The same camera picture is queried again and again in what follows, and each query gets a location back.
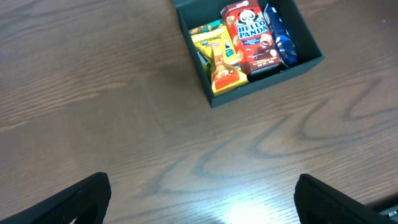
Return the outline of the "green Pretz snack box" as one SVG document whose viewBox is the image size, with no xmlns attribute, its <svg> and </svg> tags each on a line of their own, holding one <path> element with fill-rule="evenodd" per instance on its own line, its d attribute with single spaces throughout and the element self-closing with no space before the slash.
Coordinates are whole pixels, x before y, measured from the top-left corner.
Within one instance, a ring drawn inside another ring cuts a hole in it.
<svg viewBox="0 0 398 224">
<path fill-rule="evenodd" d="M 229 36 L 227 29 L 224 28 L 224 21 L 222 19 L 218 19 L 213 22 L 189 30 L 192 41 L 194 42 L 195 48 L 197 50 L 197 54 L 201 60 L 201 64 L 205 69 L 206 74 L 208 75 L 208 78 L 211 77 L 211 64 L 213 62 L 212 50 L 205 49 L 208 43 L 207 40 L 203 40 L 202 42 L 195 42 L 193 36 L 206 32 L 212 32 L 213 30 L 217 30 L 220 28 L 224 29 L 224 37 L 225 37 L 223 57 L 226 60 L 227 64 L 230 64 L 236 67 L 239 71 L 241 71 L 238 56 L 236 55 L 236 52 L 234 50 L 231 37 Z"/>
</svg>

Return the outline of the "long yellow orange snack packet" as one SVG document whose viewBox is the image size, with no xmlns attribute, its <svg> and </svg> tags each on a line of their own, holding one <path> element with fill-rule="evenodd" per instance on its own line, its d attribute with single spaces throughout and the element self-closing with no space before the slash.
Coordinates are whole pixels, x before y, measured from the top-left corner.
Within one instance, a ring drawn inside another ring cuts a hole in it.
<svg viewBox="0 0 398 224">
<path fill-rule="evenodd" d="M 206 50 L 212 50 L 213 62 L 211 64 L 211 89 L 215 96 L 222 95 L 248 82 L 247 75 L 236 67 L 227 64 L 223 57 L 224 29 L 206 32 L 193 36 L 195 42 L 207 40 Z"/>
</svg>

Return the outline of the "black gift box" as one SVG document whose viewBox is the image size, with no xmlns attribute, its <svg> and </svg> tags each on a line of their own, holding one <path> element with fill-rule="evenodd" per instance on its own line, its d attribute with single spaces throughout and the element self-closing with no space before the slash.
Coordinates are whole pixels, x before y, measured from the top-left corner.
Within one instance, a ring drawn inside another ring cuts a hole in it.
<svg viewBox="0 0 398 224">
<path fill-rule="evenodd" d="M 188 30 L 219 19 L 222 8 L 232 3 L 232 1 L 227 0 L 173 0 L 179 19 L 180 30 L 197 70 L 205 95 L 212 108 L 295 78 L 308 72 L 324 60 L 325 56 L 312 35 L 296 2 L 294 0 L 269 1 L 271 6 L 276 8 L 291 36 L 292 42 L 296 46 L 299 64 L 280 72 L 272 72 L 270 75 L 262 72 L 259 74 L 258 80 L 249 82 L 220 96 L 215 96 Z"/>
</svg>

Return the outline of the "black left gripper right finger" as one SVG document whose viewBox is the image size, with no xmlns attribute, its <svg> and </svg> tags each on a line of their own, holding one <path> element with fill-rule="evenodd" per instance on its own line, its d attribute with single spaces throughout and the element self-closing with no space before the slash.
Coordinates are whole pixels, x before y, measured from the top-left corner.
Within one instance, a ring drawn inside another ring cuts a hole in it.
<svg viewBox="0 0 398 224">
<path fill-rule="evenodd" d="M 305 224 L 397 224 L 309 174 L 295 186 L 295 208 Z"/>
</svg>

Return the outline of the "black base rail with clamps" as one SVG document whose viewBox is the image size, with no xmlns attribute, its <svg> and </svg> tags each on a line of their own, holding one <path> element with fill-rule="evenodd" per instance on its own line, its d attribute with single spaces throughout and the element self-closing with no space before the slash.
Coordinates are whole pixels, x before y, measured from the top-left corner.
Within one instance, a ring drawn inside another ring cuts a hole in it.
<svg viewBox="0 0 398 224">
<path fill-rule="evenodd" d="M 369 207 L 380 215 L 397 222 L 397 197 L 381 199 L 370 203 Z"/>
</svg>

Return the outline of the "blue Dairy Milk chocolate bar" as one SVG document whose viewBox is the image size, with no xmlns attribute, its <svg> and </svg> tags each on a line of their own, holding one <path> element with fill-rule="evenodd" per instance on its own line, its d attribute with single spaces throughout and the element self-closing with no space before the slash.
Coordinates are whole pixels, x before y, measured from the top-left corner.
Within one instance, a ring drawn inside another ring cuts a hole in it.
<svg viewBox="0 0 398 224">
<path fill-rule="evenodd" d="M 267 3 L 263 12 L 282 63 L 290 68 L 299 62 L 296 48 L 275 7 Z"/>
</svg>

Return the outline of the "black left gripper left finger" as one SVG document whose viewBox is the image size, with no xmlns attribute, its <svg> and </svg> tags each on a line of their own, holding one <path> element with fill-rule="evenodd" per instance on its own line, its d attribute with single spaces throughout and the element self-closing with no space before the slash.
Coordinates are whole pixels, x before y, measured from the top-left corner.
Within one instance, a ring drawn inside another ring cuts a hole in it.
<svg viewBox="0 0 398 224">
<path fill-rule="evenodd" d="M 102 224 L 110 199 L 108 175 L 97 172 L 38 204 L 1 220 L 1 223 Z"/>
</svg>

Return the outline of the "red Hello Panda box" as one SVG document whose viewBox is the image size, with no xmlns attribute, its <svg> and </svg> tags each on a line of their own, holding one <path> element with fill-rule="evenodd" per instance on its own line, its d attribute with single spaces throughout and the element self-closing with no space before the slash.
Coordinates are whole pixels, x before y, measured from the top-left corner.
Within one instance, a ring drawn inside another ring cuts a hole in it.
<svg viewBox="0 0 398 224">
<path fill-rule="evenodd" d="M 221 10 L 221 16 L 244 73 L 255 75 L 282 64 L 257 0 L 229 4 Z"/>
</svg>

